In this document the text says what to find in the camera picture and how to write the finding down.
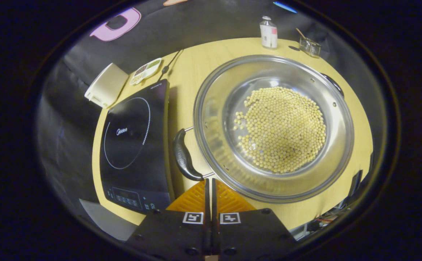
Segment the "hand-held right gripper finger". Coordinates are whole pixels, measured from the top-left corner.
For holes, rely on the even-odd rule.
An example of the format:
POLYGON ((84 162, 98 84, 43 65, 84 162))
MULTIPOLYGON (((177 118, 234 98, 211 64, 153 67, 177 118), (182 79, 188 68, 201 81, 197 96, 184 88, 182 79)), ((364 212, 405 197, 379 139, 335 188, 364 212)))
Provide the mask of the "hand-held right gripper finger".
POLYGON ((290 256, 297 240, 270 208, 256 208, 212 179, 212 251, 218 256, 290 256))
POLYGON ((210 252, 209 180, 192 186, 165 209, 146 215, 126 245, 146 256, 207 256, 210 252))

